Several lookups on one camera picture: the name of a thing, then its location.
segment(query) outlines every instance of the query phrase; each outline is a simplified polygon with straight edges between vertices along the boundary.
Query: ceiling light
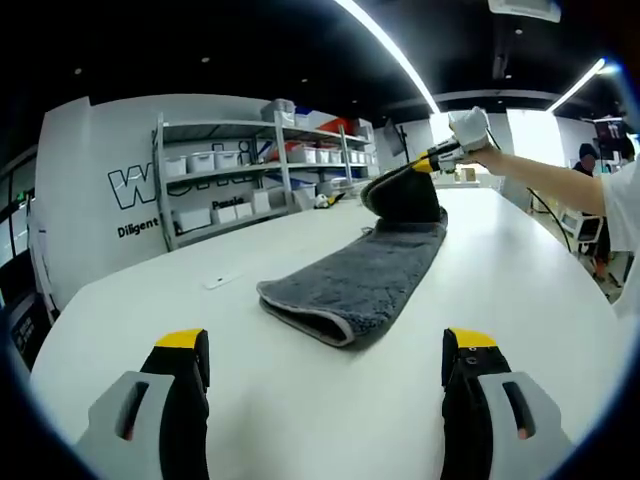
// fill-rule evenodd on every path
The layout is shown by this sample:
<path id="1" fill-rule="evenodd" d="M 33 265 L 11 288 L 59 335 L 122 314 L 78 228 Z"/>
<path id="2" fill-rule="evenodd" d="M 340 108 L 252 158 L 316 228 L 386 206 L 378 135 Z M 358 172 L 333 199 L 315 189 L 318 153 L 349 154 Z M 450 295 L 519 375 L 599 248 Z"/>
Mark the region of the ceiling light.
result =
<path id="1" fill-rule="evenodd" d="M 571 96 L 573 96 L 573 94 L 575 94 L 578 90 L 580 90 L 585 83 L 587 83 L 589 80 L 591 80 L 591 78 L 596 74 L 596 72 L 598 72 L 598 70 L 600 70 L 605 64 L 604 58 L 601 58 L 600 60 L 598 60 L 593 67 L 591 67 L 589 69 L 589 71 L 587 73 L 585 73 L 582 78 L 580 80 L 577 81 L 577 83 L 571 87 L 569 89 L 569 91 L 567 93 L 565 93 L 562 97 L 560 97 L 556 103 L 554 103 L 553 105 L 551 105 L 549 108 L 547 108 L 547 112 L 549 113 L 553 113 L 560 105 L 562 105 L 564 102 L 566 102 L 567 100 L 569 100 L 569 98 L 571 98 Z"/>
<path id="2" fill-rule="evenodd" d="M 353 0 L 335 0 L 338 5 L 344 8 L 347 12 L 353 15 L 362 25 L 364 25 L 367 30 L 369 30 L 382 46 L 386 48 L 393 58 L 400 64 L 400 66 L 404 69 L 404 71 L 409 75 L 409 78 L 416 85 L 424 99 L 427 101 L 429 107 L 433 113 L 440 113 L 440 109 L 438 105 L 436 105 L 433 96 L 427 90 L 426 85 L 416 72 L 416 69 L 413 68 L 413 65 L 407 60 L 407 57 L 404 56 L 404 53 L 398 48 L 398 46 L 389 38 L 389 35 L 386 34 L 382 28 L 369 16 L 367 12 L 365 12 L 362 8 L 360 8 Z"/>
<path id="3" fill-rule="evenodd" d="M 595 120 L 592 120 L 594 123 L 599 123 L 599 122 L 622 122 L 624 120 L 624 118 L 622 117 L 607 117 L 607 118 L 596 118 Z"/>
<path id="4" fill-rule="evenodd" d="M 605 65 L 600 70 L 598 70 L 596 72 L 596 75 L 615 75 L 619 71 L 620 71 L 620 66 L 615 63 L 611 63 L 609 65 Z"/>

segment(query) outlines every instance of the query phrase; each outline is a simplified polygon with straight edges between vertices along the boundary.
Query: floor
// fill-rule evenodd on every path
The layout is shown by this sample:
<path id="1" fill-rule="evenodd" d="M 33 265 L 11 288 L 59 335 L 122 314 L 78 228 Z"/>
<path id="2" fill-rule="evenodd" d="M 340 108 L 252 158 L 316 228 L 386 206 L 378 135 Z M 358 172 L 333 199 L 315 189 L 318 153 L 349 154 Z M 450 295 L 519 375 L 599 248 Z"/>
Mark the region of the floor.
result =
<path id="1" fill-rule="evenodd" d="M 549 230 L 549 232 L 554 237 L 556 237 L 556 239 L 560 243 L 562 243 L 562 245 L 566 245 L 564 236 L 562 235 L 562 231 L 551 215 L 549 215 L 548 213 L 538 213 L 535 211 L 530 212 L 529 215 L 536 219 L 547 230 Z M 575 242 L 573 242 L 572 239 L 569 239 L 569 243 L 571 244 L 571 250 L 575 252 L 577 250 Z M 589 272 L 590 275 L 594 274 L 595 267 L 590 258 L 581 255 L 577 260 L 584 266 L 584 268 Z M 600 290 L 602 290 L 602 293 L 609 299 L 611 303 L 615 302 L 622 292 L 621 286 L 618 285 L 617 282 L 615 282 L 615 280 L 613 280 L 613 278 L 611 278 L 609 275 L 607 275 L 606 279 L 604 280 L 594 279 L 594 282 L 598 284 Z"/>

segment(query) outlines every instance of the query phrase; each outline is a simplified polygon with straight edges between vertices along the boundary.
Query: white table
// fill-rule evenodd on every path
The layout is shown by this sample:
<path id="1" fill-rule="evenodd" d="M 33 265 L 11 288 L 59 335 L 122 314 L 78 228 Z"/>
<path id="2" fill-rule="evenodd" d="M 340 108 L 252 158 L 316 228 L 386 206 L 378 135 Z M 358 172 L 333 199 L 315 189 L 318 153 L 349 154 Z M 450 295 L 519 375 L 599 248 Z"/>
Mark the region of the white table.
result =
<path id="1" fill-rule="evenodd" d="M 212 385 L 211 478 L 439 478 L 443 329 L 492 335 L 579 440 L 619 381 L 628 335 L 581 265 L 489 189 L 439 191 L 447 237 L 387 335 L 366 351 L 324 345 L 263 312 L 255 285 L 373 226 L 357 201 L 223 235 L 88 285 L 49 334 L 31 383 L 64 438 L 167 332 L 204 327 Z M 222 286 L 207 289 L 222 277 Z"/>

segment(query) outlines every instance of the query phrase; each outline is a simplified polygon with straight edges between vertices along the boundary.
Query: small white object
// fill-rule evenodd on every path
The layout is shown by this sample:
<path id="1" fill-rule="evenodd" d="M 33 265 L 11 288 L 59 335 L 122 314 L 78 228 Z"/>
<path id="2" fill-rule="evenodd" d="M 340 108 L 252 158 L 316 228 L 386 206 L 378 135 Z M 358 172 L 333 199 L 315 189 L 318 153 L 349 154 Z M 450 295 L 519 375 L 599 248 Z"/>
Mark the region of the small white object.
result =
<path id="1" fill-rule="evenodd" d="M 165 158 L 165 171 L 167 177 L 179 177 L 187 174 L 187 156 L 182 155 L 178 158 Z"/>
<path id="2" fill-rule="evenodd" d="M 187 171 L 189 173 L 212 172 L 214 170 L 213 152 L 193 153 L 187 159 Z"/>
<path id="3" fill-rule="evenodd" d="M 296 127 L 309 128 L 309 115 L 295 115 Z"/>
<path id="4" fill-rule="evenodd" d="M 250 203 L 239 203 L 235 206 L 236 208 L 236 217 L 238 219 L 251 217 L 253 215 L 253 208 Z"/>
<path id="5" fill-rule="evenodd" d="M 240 152 L 238 150 L 226 150 L 221 152 L 215 152 L 216 155 L 216 169 L 222 170 L 225 168 L 238 167 Z"/>
<path id="6" fill-rule="evenodd" d="M 326 148 L 316 149 L 316 163 L 329 163 L 329 152 Z"/>
<path id="7" fill-rule="evenodd" d="M 236 220 L 238 217 L 236 216 L 236 207 L 224 207 L 224 208 L 216 208 L 213 211 L 213 220 L 216 223 L 229 223 Z"/>
<path id="8" fill-rule="evenodd" d="M 266 190 L 254 190 L 251 198 L 251 206 L 253 211 L 258 213 L 266 213 L 271 210 L 271 204 L 269 203 L 269 192 Z"/>
<path id="9" fill-rule="evenodd" d="M 289 163 L 316 163 L 316 149 L 298 145 L 287 154 Z"/>
<path id="10" fill-rule="evenodd" d="M 316 197 L 315 207 L 316 208 L 327 208 L 329 206 L 329 199 L 326 195 L 320 194 Z"/>
<path id="11" fill-rule="evenodd" d="M 176 216 L 183 233 L 211 225 L 211 213 L 208 208 L 177 212 Z"/>

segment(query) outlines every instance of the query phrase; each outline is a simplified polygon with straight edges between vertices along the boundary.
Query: sleeve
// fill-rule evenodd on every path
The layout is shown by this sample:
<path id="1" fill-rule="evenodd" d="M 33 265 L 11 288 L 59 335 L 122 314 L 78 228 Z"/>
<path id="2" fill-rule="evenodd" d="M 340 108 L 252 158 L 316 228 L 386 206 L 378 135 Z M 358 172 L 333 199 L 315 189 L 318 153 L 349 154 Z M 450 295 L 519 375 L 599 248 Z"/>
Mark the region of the sleeve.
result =
<path id="1" fill-rule="evenodd" d="M 613 175 L 602 175 L 611 250 L 634 252 L 640 244 L 640 172 L 633 162 Z"/>

